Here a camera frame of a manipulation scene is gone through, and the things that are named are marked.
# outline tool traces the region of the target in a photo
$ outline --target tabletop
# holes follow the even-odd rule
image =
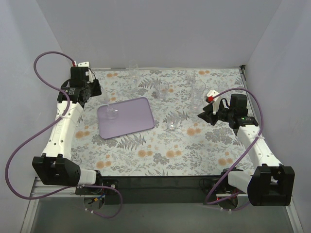
[[[103,176],[178,176],[219,175],[245,151],[228,123],[207,124],[190,109],[190,84],[184,70],[141,70],[138,88],[129,88],[128,71],[95,71],[96,78],[110,96],[111,103],[146,97],[155,127],[139,133],[111,139],[99,135],[97,109],[104,105],[102,96],[92,97],[85,104],[72,141],[72,161],[81,168],[96,169]],[[243,87],[238,69],[196,70],[197,80],[207,89],[219,93]],[[155,82],[170,84],[165,100],[158,100]],[[167,128],[167,117],[174,117],[178,127]],[[248,174],[253,166],[248,155],[238,168]]]

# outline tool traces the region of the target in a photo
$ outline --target orange flower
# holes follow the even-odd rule
[[[172,159],[173,157],[175,157],[175,152],[172,150],[169,150],[168,152],[166,152],[166,157]]]
[[[97,167],[98,169],[102,169],[104,166],[105,166],[105,164],[104,164],[103,161],[99,161],[99,162],[97,162],[97,164],[96,164],[96,167]]]
[[[195,134],[195,130],[192,129],[192,128],[189,128],[189,129],[187,129],[187,134],[188,134],[189,136],[193,136],[193,135]]]
[[[227,163],[232,164],[233,160],[231,158],[227,158]]]
[[[81,138],[81,137],[83,137],[83,132],[82,131],[76,132],[76,138]]]
[[[144,150],[140,150],[140,151],[138,151],[138,156],[139,156],[140,158],[143,158],[143,157],[146,156],[146,152],[145,152]]]
[[[225,161],[225,159],[219,159],[218,164],[221,166],[225,166],[227,164],[227,162]]]

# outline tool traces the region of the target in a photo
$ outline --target wall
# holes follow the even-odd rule
[[[58,50],[53,36],[35,0],[0,0],[0,232],[17,233],[21,229],[28,201],[11,193],[4,180],[5,163],[24,140],[52,122],[57,92],[46,87],[34,74],[33,61],[42,52]],[[69,77],[65,58],[39,61],[39,72],[56,86]],[[35,172],[32,158],[39,156],[49,133],[25,146],[13,159],[10,178],[18,192],[29,195]]]
[[[281,0],[37,0],[62,50],[93,67],[238,67]]]
[[[311,0],[283,0],[247,63],[248,88],[265,119],[272,151],[292,166],[294,202],[305,232],[310,221]]]

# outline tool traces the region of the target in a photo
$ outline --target floral tablecloth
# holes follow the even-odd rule
[[[207,85],[205,93],[210,89],[221,92],[243,87],[238,69],[196,72],[197,80]],[[184,70],[142,70],[138,89],[129,88],[126,70],[96,71],[95,74],[112,103],[146,97],[155,127],[102,139],[99,136],[97,109],[104,100],[102,96],[91,98],[79,119],[71,149],[73,162],[82,168],[100,170],[104,176],[219,175],[244,152],[244,146],[228,123],[219,121],[211,126],[191,111],[191,87],[187,84]],[[170,84],[165,100],[156,98],[154,84],[159,79]],[[230,100],[232,93],[224,97]],[[174,131],[167,128],[168,116],[178,121],[178,128]],[[248,156],[238,167],[249,174],[253,171]]]

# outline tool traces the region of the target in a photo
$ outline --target purple tray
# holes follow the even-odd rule
[[[155,126],[147,98],[140,97],[114,103],[114,105],[118,107],[118,116],[115,119],[104,117],[107,105],[97,110],[99,134],[103,139],[148,130]]]

